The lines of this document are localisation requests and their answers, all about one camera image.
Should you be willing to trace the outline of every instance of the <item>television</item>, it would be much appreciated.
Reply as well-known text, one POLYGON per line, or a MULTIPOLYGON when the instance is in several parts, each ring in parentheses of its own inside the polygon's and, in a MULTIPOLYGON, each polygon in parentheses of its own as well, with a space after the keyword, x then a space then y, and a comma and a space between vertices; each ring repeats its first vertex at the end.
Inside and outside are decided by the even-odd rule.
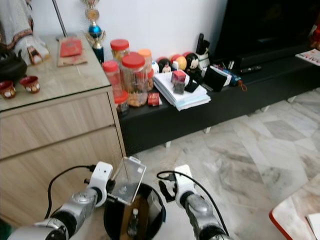
POLYGON ((214 60, 305 44, 320 0, 228 0, 214 60))

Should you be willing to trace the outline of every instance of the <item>plastic jar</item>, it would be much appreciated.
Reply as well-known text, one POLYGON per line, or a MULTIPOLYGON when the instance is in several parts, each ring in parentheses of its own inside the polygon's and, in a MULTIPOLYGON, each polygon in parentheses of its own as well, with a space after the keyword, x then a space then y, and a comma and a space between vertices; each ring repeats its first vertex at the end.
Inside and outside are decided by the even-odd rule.
POLYGON ((147 86, 148 86, 148 91, 151 91, 154 88, 154 70, 153 69, 151 69, 151 71, 148 72, 147 86))
POLYGON ((124 116, 129 112, 129 105, 128 105, 128 93, 123 91, 123 95, 120 97, 114 98, 114 103, 116 107, 116 112, 119 116, 124 116))
POLYGON ((138 54, 140 54, 142 57, 144 57, 145 66, 146 66, 146 69, 147 69, 147 71, 149 73, 151 71, 151 69, 152 69, 152 54, 151 54, 151 51, 149 49, 140 49, 138 51, 138 54))
POLYGON ((123 89, 118 63, 116 61, 106 61, 102 64, 102 67, 112 85, 113 97, 121 97, 123 95, 123 89))
POLYGON ((115 39, 110 42, 113 60, 121 63, 122 58, 130 53, 129 42, 125 39, 115 39))
POLYGON ((122 58, 121 78, 128 92, 128 103, 140 107, 148 100, 147 70, 145 58, 137 52, 131 52, 122 58))

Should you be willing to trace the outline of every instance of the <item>trophy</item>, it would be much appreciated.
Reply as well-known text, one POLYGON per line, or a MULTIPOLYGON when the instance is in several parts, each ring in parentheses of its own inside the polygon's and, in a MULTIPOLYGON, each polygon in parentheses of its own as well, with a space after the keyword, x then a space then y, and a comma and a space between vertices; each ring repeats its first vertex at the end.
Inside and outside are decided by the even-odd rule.
POLYGON ((99 0, 82 0, 82 2, 88 6, 88 8, 85 10, 85 16, 91 22, 88 33, 85 34, 85 37, 91 44, 99 62, 102 64, 105 61, 104 47, 102 42, 106 37, 106 32, 102 31, 96 23, 100 14, 99 11, 95 9, 95 6, 98 4, 99 0))

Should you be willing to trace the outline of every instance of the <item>cabinet drawer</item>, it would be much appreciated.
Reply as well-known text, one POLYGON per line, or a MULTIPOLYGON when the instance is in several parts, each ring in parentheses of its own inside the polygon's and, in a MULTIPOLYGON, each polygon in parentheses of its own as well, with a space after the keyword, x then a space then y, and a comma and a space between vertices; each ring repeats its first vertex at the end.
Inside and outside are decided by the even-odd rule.
MULTIPOLYGON (((0 217, 14 226, 42 221, 48 207, 47 190, 51 179, 76 165, 103 161, 115 171, 122 152, 116 128, 103 128, 48 147, 0 161, 0 217)), ((76 168, 60 176, 52 185, 51 213, 73 193, 86 188, 86 168, 76 168)))
POLYGON ((114 124, 107 93, 1 118, 0 157, 6 158, 114 124))

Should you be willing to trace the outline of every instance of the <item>teapot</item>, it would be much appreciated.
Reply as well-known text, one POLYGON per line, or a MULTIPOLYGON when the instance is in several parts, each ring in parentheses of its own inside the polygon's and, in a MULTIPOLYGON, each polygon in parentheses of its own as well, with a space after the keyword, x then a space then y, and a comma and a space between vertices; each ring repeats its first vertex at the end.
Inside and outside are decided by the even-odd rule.
POLYGON ((13 81, 18 83, 26 75, 27 64, 21 56, 22 50, 18 56, 10 50, 0 46, 0 82, 13 81))

